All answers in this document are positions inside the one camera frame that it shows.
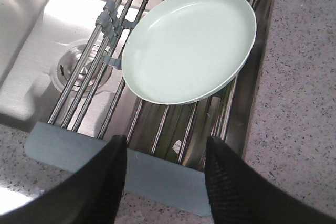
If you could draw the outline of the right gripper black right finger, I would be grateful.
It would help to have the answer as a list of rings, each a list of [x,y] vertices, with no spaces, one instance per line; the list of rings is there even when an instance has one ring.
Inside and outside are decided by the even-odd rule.
[[[264,179],[220,137],[207,139],[204,173],[214,223],[335,223]]]

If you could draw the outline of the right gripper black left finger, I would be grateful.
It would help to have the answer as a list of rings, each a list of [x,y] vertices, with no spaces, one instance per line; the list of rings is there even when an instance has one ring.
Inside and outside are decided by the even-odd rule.
[[[114,223],[127,172],[124,135],[113,136],[85,166],[1,223]]]

